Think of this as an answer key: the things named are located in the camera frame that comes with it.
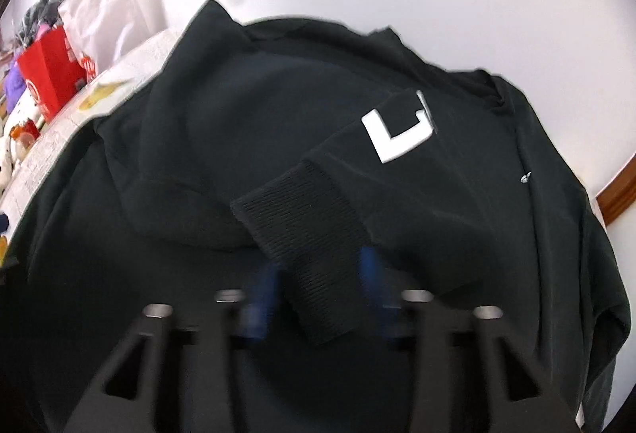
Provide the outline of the black long-sleeve sweatshirt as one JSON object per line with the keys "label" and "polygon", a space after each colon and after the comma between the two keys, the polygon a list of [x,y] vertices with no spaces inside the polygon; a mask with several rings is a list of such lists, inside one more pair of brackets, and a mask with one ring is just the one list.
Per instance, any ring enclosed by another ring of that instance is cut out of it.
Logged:
{"label": "black long-sleeve sweatshirt", "polygon": [[525,95],[390,29],[241,25],[208,2],[162,70],[66,144],[1,273],[1,427],[67,432],[149,304],[198,331],[192,430],[215,432],[215,295],[280,267],[239,353],[246,432],[412,432],[415,350],[380,333],[359,254],[399,290],[497,306],[578,424],[604,425],[630,303],[588,192]]}

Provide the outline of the fruit-print white tablecloth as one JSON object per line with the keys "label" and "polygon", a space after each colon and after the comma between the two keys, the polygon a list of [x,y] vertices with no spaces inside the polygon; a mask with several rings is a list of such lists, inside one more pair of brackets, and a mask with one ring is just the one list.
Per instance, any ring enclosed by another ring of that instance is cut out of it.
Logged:
{"label": "fruit-print white tablecloth", "polygon": [[162,70],[181,33],[165,29],[101,73],[60,110],[27,153],[1,198],[10,238],[66,144],[86,122],[111,114]]}

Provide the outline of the red paper shopping bag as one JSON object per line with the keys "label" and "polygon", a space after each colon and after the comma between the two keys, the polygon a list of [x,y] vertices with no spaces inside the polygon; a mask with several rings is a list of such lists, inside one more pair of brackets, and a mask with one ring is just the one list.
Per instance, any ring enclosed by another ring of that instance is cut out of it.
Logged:
{"label": "red paper shopping bag", "polygon": [[17,58],[44,120],[50,123],[86,84],[85,69],[74,55],[65,30],[51,29]]}

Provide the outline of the white plastic bag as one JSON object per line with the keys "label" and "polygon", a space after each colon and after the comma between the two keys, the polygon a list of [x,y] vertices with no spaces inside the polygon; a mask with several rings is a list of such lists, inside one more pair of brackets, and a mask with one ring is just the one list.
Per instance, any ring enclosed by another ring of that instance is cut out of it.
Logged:
{"label": "white plastic bag", "polygon": [[58,13],[89,78],[167,27],[163,0],[64,0]]}

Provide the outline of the plaid cloth in bag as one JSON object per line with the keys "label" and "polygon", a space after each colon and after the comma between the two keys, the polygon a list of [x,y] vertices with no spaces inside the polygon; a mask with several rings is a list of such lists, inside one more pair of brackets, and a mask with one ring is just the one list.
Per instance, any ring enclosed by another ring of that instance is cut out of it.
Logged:
{"label": "plaid cloth in bag", "polygon": [[17,27],[16,38],[21,47],[27,48],[34,41],[41,24],[54,26],[59,20],[59,5],[65,0],[39,0],[31,6]]}

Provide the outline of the brown wooden door frame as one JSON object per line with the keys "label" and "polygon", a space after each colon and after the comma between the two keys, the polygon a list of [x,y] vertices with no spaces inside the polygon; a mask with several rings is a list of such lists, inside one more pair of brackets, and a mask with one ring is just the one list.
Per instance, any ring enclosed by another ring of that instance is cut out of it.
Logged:
{"label": "brown wooden door frame", "polygon": [[622,216],[636,199],[636,155],[633,155],[618,175],[596,196],[605,225]]}

